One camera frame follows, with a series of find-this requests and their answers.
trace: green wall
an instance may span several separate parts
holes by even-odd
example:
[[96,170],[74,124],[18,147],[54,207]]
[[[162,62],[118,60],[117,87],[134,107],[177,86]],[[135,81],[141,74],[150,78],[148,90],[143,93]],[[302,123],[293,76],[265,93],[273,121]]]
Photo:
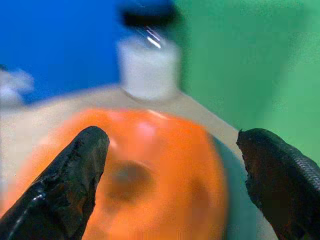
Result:
[[176,3],[184,92],[235,128],[271,130],[320,164],[320,2]]

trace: white bottle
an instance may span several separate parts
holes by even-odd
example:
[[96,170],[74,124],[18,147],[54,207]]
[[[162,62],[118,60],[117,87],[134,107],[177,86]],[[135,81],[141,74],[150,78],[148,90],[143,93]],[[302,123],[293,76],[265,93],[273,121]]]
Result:
[[118,43],[121,87],[145,101],[165,101],[179,93],[179,47],[150,27]]

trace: blue background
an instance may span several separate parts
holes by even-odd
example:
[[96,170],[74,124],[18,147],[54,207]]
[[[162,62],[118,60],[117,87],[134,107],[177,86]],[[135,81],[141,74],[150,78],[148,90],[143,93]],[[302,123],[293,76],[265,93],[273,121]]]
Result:
[[0,63],[34,77],[26,103],[119,81],[114,0],[5,0],[0,20]]

